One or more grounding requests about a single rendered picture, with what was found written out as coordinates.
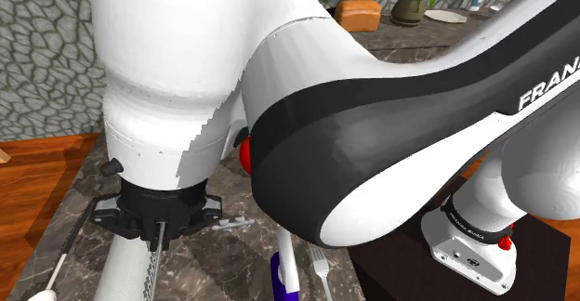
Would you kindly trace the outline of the white tall cylinder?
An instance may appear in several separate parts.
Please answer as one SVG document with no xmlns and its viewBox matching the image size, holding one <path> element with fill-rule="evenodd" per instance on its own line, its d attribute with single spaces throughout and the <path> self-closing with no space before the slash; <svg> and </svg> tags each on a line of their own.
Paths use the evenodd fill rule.
<svg viewBox="0 0 580 301">
<path fill-rule="evenodd" d="M 149 301 L 154 254 L 141 239 L 115 235 L 94 301 Z"/>
</svg>

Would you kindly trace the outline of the silver fork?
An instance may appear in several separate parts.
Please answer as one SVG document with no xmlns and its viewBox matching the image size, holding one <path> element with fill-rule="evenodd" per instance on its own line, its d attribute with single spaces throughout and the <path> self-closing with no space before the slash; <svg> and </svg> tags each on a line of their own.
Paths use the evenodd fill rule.
<svg viewBox="0 0 580 301">
<path fill-rule="evenodd" d="M 309 250 L 314 271 L 322 281 L 326 300 L 334 301 L 327 280 L 330 268 L 323 249 L 315 244 L 310 244 Z"/>
</svg>

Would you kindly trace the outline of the brown bread loaf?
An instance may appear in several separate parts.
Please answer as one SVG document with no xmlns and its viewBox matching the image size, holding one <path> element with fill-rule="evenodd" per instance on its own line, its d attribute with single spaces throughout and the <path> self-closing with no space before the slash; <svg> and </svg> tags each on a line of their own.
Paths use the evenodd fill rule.
<svg viewBox="0 0 580 301">
<path fill-rule="evenodd" d="M 334 19 L 351 33 L 376 31 L 380 18 L 381 5 L 374 0 L 343 0 L 334 13 Z"/>
</svg>

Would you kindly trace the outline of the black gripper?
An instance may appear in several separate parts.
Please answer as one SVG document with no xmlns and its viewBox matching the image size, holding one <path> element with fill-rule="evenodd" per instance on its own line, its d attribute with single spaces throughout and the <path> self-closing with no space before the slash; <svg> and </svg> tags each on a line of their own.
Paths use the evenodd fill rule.
<svg viewBox="0 0 580 301">
<path fill-rule="evenodd" d="M 96 205 L 90 220 L 109 229 L 115 224 L 121 208 L 135 219 L 139 237 L 151 243 L 151 252 L 157 250 L 158 223 L 165 222 L 163 249 L 166 251 L 171 240 L 182 235 L 192 235 L 208 221 L 222 218 L 222 199 L 214 195 L 206 196 L 206 183 L 207 180 L 204 180 L 179 190 L 151 190 L 122 178 L 120 198 L 118 194 L 95 198 Z"/>
</svg>

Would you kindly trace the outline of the small grey metal tool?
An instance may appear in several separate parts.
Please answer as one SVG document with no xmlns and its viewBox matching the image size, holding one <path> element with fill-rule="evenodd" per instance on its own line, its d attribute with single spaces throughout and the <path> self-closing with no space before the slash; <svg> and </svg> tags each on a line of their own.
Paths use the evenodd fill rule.
<svg viewBox="0 0 580 301">
<path fill-rule="evenodd" d="M 255 223 L 252 218 L 246 219 L 244 216 L 238 216 L 234 219 L 220 219 L 211 230 L 232 231 L 233 229 L 247 229 Z"/>
</svg>

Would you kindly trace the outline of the blue and white kitchen tool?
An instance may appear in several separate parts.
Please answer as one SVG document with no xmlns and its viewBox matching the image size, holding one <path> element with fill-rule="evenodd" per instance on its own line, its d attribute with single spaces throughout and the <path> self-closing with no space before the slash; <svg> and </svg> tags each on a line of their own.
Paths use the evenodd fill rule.
<svg viewBox="0 0 580 301">
<path fill-rule="evenodd" d="M 299 277 L 290 232 L 277 227 L 278 251 L 270 258 L 274 301 L 299 301 Z"/>
</svg>

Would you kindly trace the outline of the thin grey metal rod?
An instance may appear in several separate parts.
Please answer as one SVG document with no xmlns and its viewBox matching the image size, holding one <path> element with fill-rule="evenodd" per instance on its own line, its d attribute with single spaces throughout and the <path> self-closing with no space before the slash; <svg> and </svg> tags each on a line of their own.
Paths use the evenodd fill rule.
<svg viewBox="0 0 580 301">
<path fill-rule="evenodd" d="M 152 274 L 151 274 L 151 289 L 150 289 L 150 297 L 149 301 L 153 301 L 154 293 L 155 293 L 155 286 L 157 280 L 158 269 L 160 265 L 160 259 L 163 253 L 163 243 L 164 243 L 164 236 L 165 236 L 165 222 L 159 223 L 159 235 L 156 245 L 156 251 L 154 254 L 154 259 L 152 261 Z"/>
</svg>

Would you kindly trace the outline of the white plate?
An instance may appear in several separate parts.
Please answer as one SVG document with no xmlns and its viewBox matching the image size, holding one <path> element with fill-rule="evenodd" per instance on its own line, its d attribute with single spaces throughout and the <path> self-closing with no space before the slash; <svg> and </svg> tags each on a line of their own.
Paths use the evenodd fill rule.
<svg viewBox="0 0 580 301">
<path fill-rule="evenodd" d="M 441 9 L 430 9 L 430 10 L 426 10 L 424 13 L 424 16 L 431 19 L 431 20 L 436 20 L 436 21 L 440 21 L 440 22 L 444 22 L 444 23 L 465 23 L 468 18 L 455 13 L 453 11 L 448 11 L 448 10 L 441 10 Z"/>
</svg>

